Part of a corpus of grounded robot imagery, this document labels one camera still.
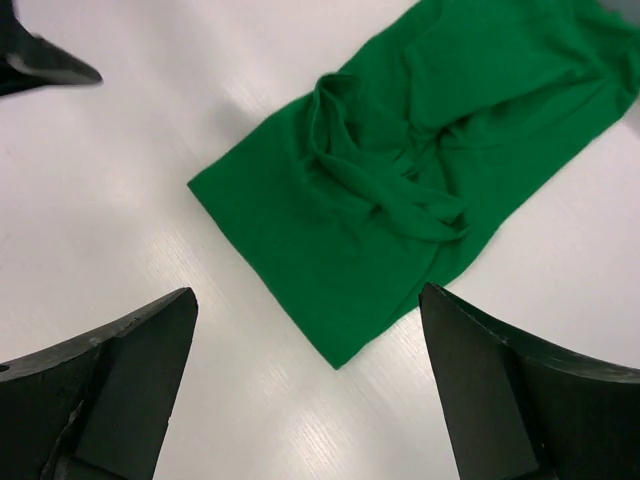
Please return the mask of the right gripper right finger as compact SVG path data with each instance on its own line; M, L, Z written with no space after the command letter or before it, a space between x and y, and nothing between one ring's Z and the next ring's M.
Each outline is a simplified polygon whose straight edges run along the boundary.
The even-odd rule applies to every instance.
M548 342L432 283L419 302L460 478L638 478L638 370Z

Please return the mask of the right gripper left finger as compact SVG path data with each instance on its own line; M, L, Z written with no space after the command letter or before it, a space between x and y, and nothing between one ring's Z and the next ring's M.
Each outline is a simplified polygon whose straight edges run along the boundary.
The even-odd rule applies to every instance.
M193 290L181 288L2 362L2 478L152 478L197 315Z

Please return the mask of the green t shirt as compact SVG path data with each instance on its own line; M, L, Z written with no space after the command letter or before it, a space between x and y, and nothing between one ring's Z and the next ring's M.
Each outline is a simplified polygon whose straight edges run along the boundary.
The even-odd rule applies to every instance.
M339 368L638 94L639 28L598 1L420 1L188 186Z

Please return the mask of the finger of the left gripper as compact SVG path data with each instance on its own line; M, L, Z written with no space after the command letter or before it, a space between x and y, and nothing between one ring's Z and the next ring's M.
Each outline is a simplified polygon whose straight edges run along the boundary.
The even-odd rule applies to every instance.
M89 64L19 21L14 2L1 1L1 96L48 86L91 86L103 81Z

